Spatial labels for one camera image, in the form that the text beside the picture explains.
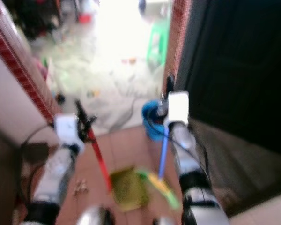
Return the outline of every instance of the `tiled floor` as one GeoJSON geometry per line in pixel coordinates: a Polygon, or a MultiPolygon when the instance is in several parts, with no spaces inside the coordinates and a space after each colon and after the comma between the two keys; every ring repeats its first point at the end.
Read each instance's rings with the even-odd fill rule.
{"type": "MultiPolygon", "coordinates": [[[[147,138],[143,126],[99,136],[97,140],[109,173],[130,165],[157,172],[161,143],[151,142],[147,138]]],[[[168,161],[168,165],[172,165],[168,166],[166,170],[166,179],[173,188],[176,187],[176,192],[179,192],[179,184],[174,171],[173,161],[170,162],[170,160],[171,158],[168,161]]],[[[107,193],[91,144],[87,144],[85,152],[77,159],[75,175],[70,182],[68,194],[56,224],[74,225],[77,218],[87,207],[95,205],[110,207],[115,215],[117,225],[150,225],[153,218],[161,215],[170,216],[178,221],[181,213],[173,212],[159,192],[154,190],[149,184],[147,187],[150,196],[150,202],[147,207],[126,213],[121,212],[112,195],[107,193]],[[89,192],[74,196],[73,192],[76,181],[81,179],[86,180],[89,192]]]]}

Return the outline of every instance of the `bucket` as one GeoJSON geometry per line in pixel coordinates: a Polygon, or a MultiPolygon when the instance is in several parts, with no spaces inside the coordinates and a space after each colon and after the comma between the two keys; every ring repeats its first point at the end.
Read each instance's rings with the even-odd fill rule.
{"type": "Polygon", "coordinates": [[[147,135],[149,136],[149,138],[151,138],[153,141],[159,141],[163,139],[163,117],[159,117],[156,114],[157,111],[157,106],[158,106],[158,100],[155,101],[150,101],[147,102],[141,111],[142,117],[143,117],[143,125],[145,126],[147,135]]]}

